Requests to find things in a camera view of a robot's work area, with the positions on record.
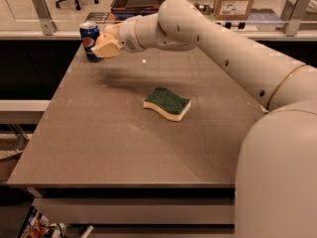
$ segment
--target blue soda can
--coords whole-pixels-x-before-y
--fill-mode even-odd
[[[81,36],[82,43],[85,48],[88,60],[90,61],[103,60],[103,58],[98,58],[91,50],[91,48],[95,46],[97,38],[100,36],[98,26],[93,22],[85,22],[80,24],[80,36]]]

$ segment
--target sponge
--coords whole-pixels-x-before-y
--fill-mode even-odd
[[[189,110],[190,105],[190,99],[179,97],[163,87],[156,88],[143,102],[144,108],[153,109],[173,122],[179,122]]]

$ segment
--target white robotic arm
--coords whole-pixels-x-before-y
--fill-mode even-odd
[[[164,1],[157,14],[127,20],[113,37],[128,52],[198,47],[261,106],[279,107],[250,130],[241,149],[236,234],[316,237],[316,68],[210,22],[186,0]]]

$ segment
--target can lid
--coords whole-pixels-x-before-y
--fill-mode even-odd
[[[82,24],[80,24],[80,28],[82,29],[92,29],[96,27],[96,23],[91,22],[91,21],[86,21]]]

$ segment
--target stacked box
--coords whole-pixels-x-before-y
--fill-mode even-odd
[[[214,0],[214,15],[218,20],[247,20],[254,0]]]

